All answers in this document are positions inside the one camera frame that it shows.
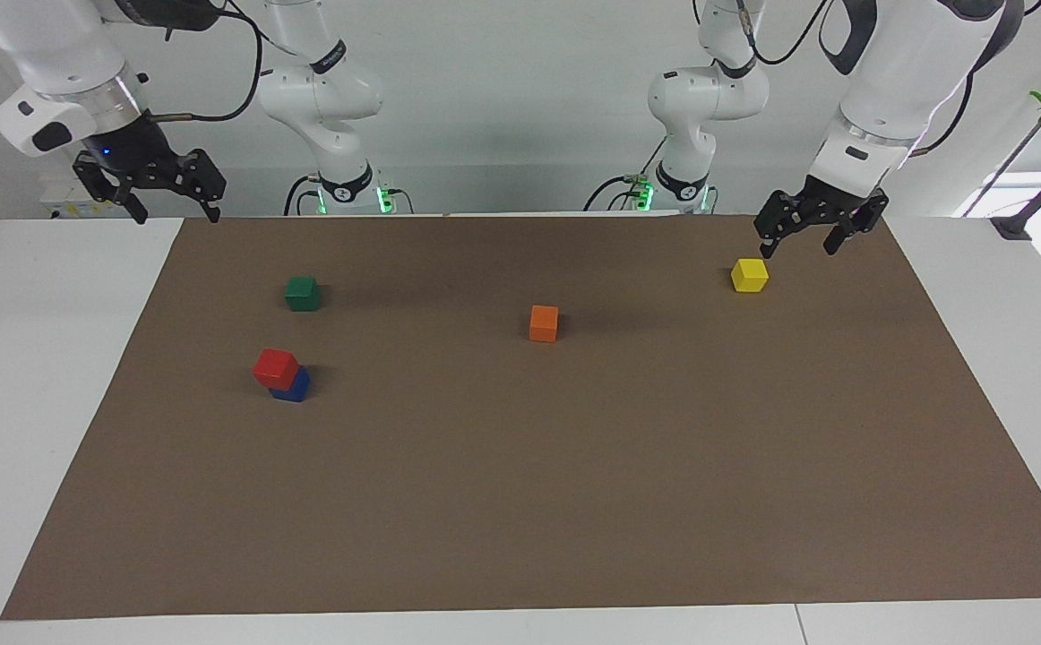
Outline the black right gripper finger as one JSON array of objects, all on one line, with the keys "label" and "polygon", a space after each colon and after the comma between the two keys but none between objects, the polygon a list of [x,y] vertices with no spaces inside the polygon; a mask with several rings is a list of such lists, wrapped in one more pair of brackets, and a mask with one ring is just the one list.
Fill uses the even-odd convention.
[{"label": "black right gripper finger", "polygon": [[174,192],[200,205],[210,223],[220,220],[220,205],[227,187],[227,180],[209,158],[205,150],[192,150],[176,158]]},{"label": "black right gripper finger", "polygon": [[73,161],[73,171],[91,199],[122,207],[136,224],[143,225],[149,212],[133,191],[136,176],[150,163],[139,152],[80,150]]}]

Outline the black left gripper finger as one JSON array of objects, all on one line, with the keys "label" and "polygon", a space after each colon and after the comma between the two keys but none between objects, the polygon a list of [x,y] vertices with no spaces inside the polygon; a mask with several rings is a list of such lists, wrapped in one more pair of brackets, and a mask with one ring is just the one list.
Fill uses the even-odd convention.
[{"label": "black left gripper finger", "polygon": [[793,236],[804,231],[811,221],[806,221],[799,213],[799,199],[781,189],[776,189],[767,197],[761,209],[753,218],[755,233],[761,238],[761,257],[770,260],[783,238]]},{"label": "black left gripper finger", "polygon": [[841,212],[824,238],[826,254],[838,253],[840,247],[856,234],[873,231],[889,201],[889,196],[885,192],[873,192],[850,213]]}]

